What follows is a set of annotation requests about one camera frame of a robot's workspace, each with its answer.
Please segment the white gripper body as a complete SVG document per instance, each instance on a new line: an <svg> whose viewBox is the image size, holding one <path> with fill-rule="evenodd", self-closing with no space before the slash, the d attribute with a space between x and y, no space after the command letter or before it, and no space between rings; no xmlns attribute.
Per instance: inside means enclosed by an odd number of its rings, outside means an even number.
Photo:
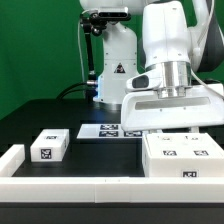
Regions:
<svg viewBox="0 0 224 224"><path fill-rule="evenodd" d="M224 100L202 85L185 97L159 98L156 91L132 92L121 109L124 131L191 128L224 124Z"/></svg>

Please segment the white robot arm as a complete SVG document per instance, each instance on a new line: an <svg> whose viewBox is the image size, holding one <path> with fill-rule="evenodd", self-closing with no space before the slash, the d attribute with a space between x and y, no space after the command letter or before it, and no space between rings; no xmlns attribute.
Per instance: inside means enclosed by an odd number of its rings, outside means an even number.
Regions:
<svg viewBox="0 0 224 224"><path fill-rule="evenodd" d="M103 37L104 70L94 101L121 107L125 131L224 124L224 86L191 84L206 62L224 60L215 0L192 0L189 27L179 0L79 0L87 34Z"/></svg>

